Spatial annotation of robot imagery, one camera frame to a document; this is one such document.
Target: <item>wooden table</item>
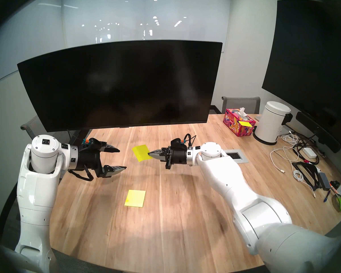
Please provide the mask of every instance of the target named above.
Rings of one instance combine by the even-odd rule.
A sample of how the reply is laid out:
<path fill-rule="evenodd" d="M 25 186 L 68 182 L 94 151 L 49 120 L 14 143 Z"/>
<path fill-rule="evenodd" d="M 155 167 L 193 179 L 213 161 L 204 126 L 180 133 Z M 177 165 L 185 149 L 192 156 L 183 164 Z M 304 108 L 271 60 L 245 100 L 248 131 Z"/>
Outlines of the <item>wooden table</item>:
<path fill-rule="evenodd" d="M 54 249 L 78 259 L 129 272 L 233 272 L 262 265 L 248 253 L 232 223 L 232 213 L 211 189 L 197 166 L 173 165 L 155 159 L 138 162 L 132 148 L 146 144 L 150 151 L 167 147 L 174 138 L 197 135 L 194 146 L 216 142 L 225 150 L 241 149 L 249 163 L 240 165 L 250 187 L 275 198 L 288 210 L 294 224 L 326 234 L 340 220 L 326 203 L 326 192 L 297 182 L 288 161 L 269 153 L 277 145 L 259 143 L 253 136 L 236 137 L 223 115 L 209 115 L 203 124 L 96 129 L 90 134 L 120 149 L 101 153 L 102 164 L 128 168 L 112 178 L 80 180 L 68 172 L 59 184 L 50 220 Z M 329 180 L 341 175 L 328 160 L 318 167 Z M 124 206 L 129 189 L 145 190 L 144 207 Z"/>

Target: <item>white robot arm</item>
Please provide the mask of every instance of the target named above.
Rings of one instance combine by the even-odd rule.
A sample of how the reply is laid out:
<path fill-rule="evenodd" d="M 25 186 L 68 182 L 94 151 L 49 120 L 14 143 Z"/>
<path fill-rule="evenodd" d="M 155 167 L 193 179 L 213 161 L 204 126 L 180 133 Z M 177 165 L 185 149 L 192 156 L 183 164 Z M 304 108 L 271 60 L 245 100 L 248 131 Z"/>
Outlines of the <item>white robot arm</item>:
<path fill-rule="evenodd" d="M 233 223 L 250 254 L 259 254 L 273 272 L 319 272 L 341 238 L 328 238 L 292 224 L 285 207 L 256 194 L 246 183 L 239 165 L 219 144 L 208 142 L 187 148 L 174 139 L 171 146 L 149 155 L 172 164 L 198 165 L 205 180 L 233 211 Z"/>
<path fill-rule="evenodd" d="M 60 143 L 48 135 L 37 136 L 24 150 L 18 178 L 17 199 L 20 210 L 20 239 L 15 251 L 37 266 L 38 272 L 57 272 L 56 258 L 49 242 L 52 214 L 61 170 L 91 181 L 88 169 L 97 177 L 109 178 L 125 166 L 102 167 L 100 152 L 119 152 L 105 142 L 91 138 L 81 146 Z M 88 178 L 72 170 L 86 170 Z"/>

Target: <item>black monitor screen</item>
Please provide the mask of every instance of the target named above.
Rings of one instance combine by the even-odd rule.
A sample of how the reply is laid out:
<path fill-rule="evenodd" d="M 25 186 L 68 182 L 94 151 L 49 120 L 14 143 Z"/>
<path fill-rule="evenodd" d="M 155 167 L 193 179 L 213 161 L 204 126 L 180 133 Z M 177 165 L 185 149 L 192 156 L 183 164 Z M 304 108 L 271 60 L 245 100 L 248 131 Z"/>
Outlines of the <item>black monitor screen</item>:
<path fill-rule="evenodd" d="M 307 114 L 341 144 L 341 25 L 323 3 L 278 1 L 263 89 Z"/>
<path fill-rule="evenodd" d="M 47 132 L 207 122 L 222 43 L 86 45 L 18 64 Z"/>

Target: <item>ceiling light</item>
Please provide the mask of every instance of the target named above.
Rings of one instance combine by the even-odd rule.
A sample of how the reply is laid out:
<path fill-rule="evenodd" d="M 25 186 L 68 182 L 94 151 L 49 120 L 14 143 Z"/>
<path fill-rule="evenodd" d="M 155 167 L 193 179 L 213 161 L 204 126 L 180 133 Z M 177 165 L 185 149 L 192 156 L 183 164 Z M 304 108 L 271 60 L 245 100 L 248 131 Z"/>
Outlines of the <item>ceiling light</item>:
<path fill-rule="evenodd" d="M 58 8 L 61 8 L 60 5 L 53 5 L 53 4 L 46 4 L 46 3 L 39 3 L 38 5 L 49 5 L 51 7 L 58 7 Z"/>
<path fill-rule="evenodd" d="M 78 8 L 78 7 L 73 7 L 71 5 L 64 5 L 65 7 L 69 7 L 69 8 Z"/>

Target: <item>charging cable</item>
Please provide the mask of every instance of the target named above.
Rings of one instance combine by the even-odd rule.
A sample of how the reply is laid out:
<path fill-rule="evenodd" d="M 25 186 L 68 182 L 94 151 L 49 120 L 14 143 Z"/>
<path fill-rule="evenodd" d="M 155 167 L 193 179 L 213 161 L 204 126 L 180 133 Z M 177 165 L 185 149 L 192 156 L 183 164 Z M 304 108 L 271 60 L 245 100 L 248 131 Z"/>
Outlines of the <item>charging cable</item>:
<path fill-rule="evenodd" d="M 288 144 L 293 145 L 293 146 L 294 146 L 294 145 L 297 143 L 297 141 L 299 140 L 298 137 L 297 137 L 297 135 L 293 135 L 291 132 L 290 132 L 289 135 L 283 135 L 283 136 L 281 136 L 281 139 L 282 139 L 283 141 L 287 142 Z M 284 146 L 283 148 L 275 148 L 275 149 L 273 149 L 273 150 L 270 152 L 270 160 L 272 161 L 272 163 L 273 163 L 273 165 L 275 166 L 275 168 L 277 168 L 277 169 L 278 169 L 280 172 L 282 172 L 282 173 L 285 173 L 285 171 L 282 170 L 282 169 L 280 169 L 279 167 L 277 167 L 277 166 L 275 165 L 275 163 L 274 163 L 274 161 L 273 161 L 273 158 L 272 158 L 272 153 L 275 152 L 275 153 L 276 153 L 277 155 L 279 155 L 281 158 L 283 158 L 283 159 L 285 159 L 285 160 L 288 160 L 289 163 L 291 164 L 293 177 L 294 177 L 298 182 L 304 183 L 304 184 L 306 184 L 308 187 L 310 187 L 310 189 L 312 190 L 312 193 L 313 193 L 314 198 L 316 198 L 316 195 L 315 195 L 315 193 L 314 193 L 312 187 L 311 187 L 310 185 L 308 185 L 306 182 L 304 182 L 303 174 L 302 174 L 300 171 L 298 171 L 298 170 L 294 170 L 294 168 L 293 168 L 292 162 L 298 161 L 298 159 L 299 159 L 299 153 L 297 153 L 297 158 L 296 158 L 296 159 L 291 160 L 291 159 L 288 158 L 288 156 L 287 156 L 287 154 L 286 154 L 286 152 L 285 152 L 286 150 L 290 150 L 290 149 L 293 149 L 294 151 L 296 151 L 296 149 L 295 149 L 293 146 L 291 146 L 291 147 Z M 282 156 L 280 153 L 278 153 L 279 150 L 282 150 L 282 151 L 284 152 L 285 157 Z"/>

